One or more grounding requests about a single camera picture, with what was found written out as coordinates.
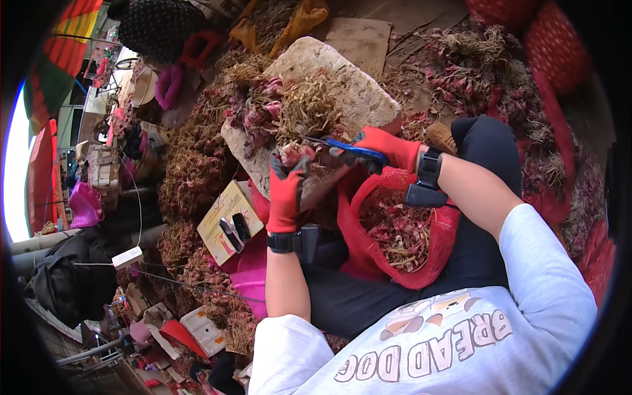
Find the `work glove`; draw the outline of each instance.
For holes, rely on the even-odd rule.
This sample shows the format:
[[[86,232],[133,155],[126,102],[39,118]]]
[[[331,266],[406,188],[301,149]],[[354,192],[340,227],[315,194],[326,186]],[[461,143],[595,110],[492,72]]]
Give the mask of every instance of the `work glove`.
[[[353,138],[351,144],[356,147],[382,152],[389,159],[392,167],[404,169],[409,173],[417,172],[415,160],[421,142],[409,142],[395,137],[384,130],[374,128],[373,126],[365,126],[364,129]],[[349,167],[353,166],[356,161],[356,157],[354,157],[351,152],[341,150],[340,148],[331,147],[329,153],[334,157],[344,160]],[[372,169],[372,163],[367,163],[368,161],[366,159],[359,158],[358,162],[363,166],[369,165],[368,170],[371,173],[381,174],[381,168],[379,171]]]
[[[281,164],[278,150],[270,157],[270,219],[266,229],[271,233],[296,232],[300,213],[303,182],[312,158],[303,156],[292,170]]]

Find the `black phone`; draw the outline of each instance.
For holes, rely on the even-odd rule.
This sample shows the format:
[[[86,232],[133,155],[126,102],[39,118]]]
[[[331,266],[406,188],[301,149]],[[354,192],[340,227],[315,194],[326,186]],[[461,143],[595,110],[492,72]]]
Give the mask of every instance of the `black phone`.
[[[231,225],[231,223],[228,222],[228,220],[225,217],[222,217],[219,220],[219,227],[222,228],[222,231],[224,231],[224,234],[233,245],[233,248],[235,249],[235,251],[237,251],[237,253],[240,253],[243,250],[243,243],[241,242],[237,234],[237,231]]]
[[[237,230],[239,239],[244,243],[250,240],[250,232],[248,230],[248,224],[246,223],[246,217],[241,212],[233,215],[233,225]]]

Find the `black bag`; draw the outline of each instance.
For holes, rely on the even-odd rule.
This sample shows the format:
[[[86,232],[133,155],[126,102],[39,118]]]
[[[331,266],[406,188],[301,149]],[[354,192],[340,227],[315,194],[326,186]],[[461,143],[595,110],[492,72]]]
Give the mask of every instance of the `black bag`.
[[[35,266],[26,295],[35,298],[64,325],[76,328],[83,320],[100,321],[104,304],[112,303],[116,269],[108,265],[75,265],[111,262],[116,251],[108,251],[107,241],[95,227],[87,228],[51,248]]]

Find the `wrist strap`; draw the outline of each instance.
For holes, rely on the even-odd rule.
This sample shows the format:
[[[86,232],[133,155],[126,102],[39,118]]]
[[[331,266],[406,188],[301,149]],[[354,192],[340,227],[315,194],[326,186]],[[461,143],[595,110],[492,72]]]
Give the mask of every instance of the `wrist strap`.
[[[437,147],[429,147],[419,158],[417,168],[416,185],[424,186],[433,190],[439,189],[439,171],[441,170],[441,150]]]
[[[272,233],[267,237],[267,245],[276,253],[301,253],[301,238],[296,232]]]

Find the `glove cuff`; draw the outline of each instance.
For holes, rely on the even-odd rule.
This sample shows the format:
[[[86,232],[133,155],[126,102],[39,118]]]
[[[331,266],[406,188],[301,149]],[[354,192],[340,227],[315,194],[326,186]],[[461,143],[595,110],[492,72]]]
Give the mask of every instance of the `glove cuff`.
[[[395,165],[411,174],[416,174],[417,168],[415,166],[415,162],[417,159],[417,153],[419,152],[419,147],[421,147],[422,143],[409,142],[401,139],[398,140],[400,140],[397,147],[399,154],[397,155],[397,163],[395,163]]]
[[[296,232],[296,221],[287,218],[275,218],[270,215],[270,220],[265,225],[265,230],[270,233],[292,233]]]

